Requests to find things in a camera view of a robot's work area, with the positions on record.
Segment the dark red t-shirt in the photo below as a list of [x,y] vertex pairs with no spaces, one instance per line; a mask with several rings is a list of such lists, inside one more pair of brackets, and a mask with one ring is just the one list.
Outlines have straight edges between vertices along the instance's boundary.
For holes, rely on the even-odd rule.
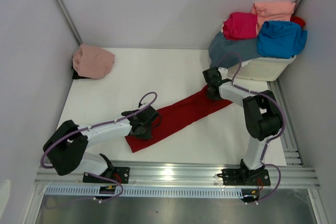
[[150,147],[192,123],[231,105],[228,100],[212,100],[206,96],[206,93],[207,86],[179,102],[158,109],[161,118],[155,120],[159,125],[153,128],[150,139],[125,137],[131,151],[135,153]]

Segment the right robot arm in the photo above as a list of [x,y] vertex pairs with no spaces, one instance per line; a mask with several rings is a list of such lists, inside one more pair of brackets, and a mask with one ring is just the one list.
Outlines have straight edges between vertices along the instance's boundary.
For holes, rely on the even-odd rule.
[[264,157],[269,142],[279,137],[285,128],[284,115],[270,90],[251,91],[223,79],[217,67],[203,71],[207,97],[228,100],[244,110],[246,129],[250,135],[248,148],[239,168],[226,168],[217,176],[225,186],[270,186]]

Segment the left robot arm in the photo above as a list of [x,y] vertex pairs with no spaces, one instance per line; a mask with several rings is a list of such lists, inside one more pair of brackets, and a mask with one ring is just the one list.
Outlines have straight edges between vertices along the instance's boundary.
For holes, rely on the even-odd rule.
[[118,137],[134,136],[136,140],[149,140],[153,123],[161,116],[152,106],[124,111],[111,121],[96,124],[76,124],[67,120],[54,132],[43,146],[41,166],[54,169],[59,176],[73,172],[95,175],[106,183],[113,177],[114,166],[104,154],[91,154],[87,149]]

